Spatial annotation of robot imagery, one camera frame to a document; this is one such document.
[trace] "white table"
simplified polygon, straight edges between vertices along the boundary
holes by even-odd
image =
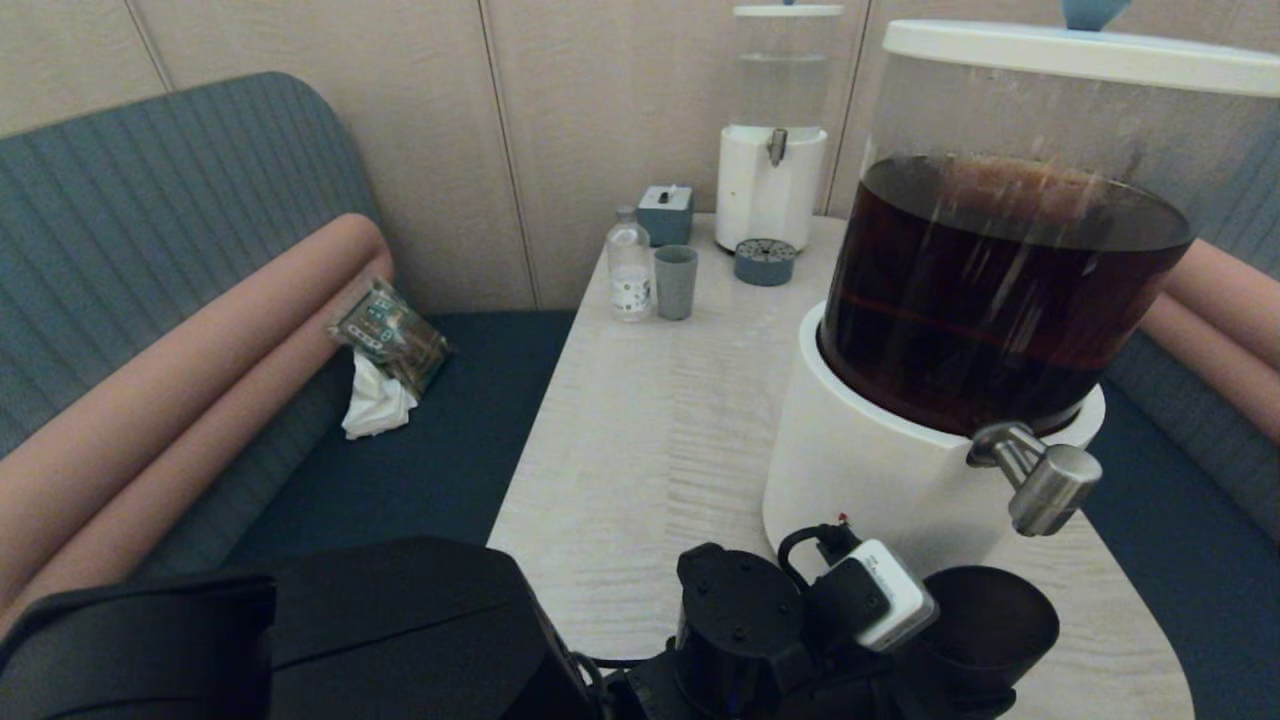
[[[570,333],[490,547],[520,562],[564,642],[649,657],[680,615],[676,557],[717,542],[773,557],[760,500],[800,318],[824,299],[845,223],[814,218],[791,283],[733,278],[698,215],[694,314],[609,319],[603,260]],[[1083,515],[1010,537],[988,565],[1036,583],[1062,633],[1006,717],[1193,717],[1164,633]]]

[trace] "gray tissue box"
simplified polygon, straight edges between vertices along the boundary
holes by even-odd
[[[694,227],[694,188],[655,184],[640,199],[636,215],[654,247],[689,245],[689,231]]]

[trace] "beige wall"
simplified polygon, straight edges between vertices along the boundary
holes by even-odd
[[[289,72],[353,135],[420,307],[573,307],[613,205],[684,182],[714,208],[740,1],[763,0],[0,0],[0,135]],[[818,208],[838,217],[891,19],[1060,22],[1057,0],[844,4]],[[1280,51],[1280,3],[1140,0],[1114,28]]]
[[[161,92],[120,0],[0,0],[0,136]]]

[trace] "large drink dispenser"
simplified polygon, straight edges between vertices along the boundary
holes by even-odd
[[[809,242],[827,151],[820,127],[842,5],[733,9],[733,100],[721,131],[716,241]]]
[[[777,543],[845,512],[928,574],[1052,534],[1101,479],[1100,375],[1280,120],[1280,58],[933,20],[884,50],[764,523]]]

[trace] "striped upholstery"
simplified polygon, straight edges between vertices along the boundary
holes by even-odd
[[[0,452],[343,213],[378,220],[355,149],[279,73],[0,140]],[[221,562],[346,393],[317,375],[141,573]]]
[[[1230,201],[1201,237],[1280,278],[1280,126],[1249,154],[1225,197]],[[1280,542],[1280,450],[1275,445],[1146,336],[1134,336],[1107,373]]]

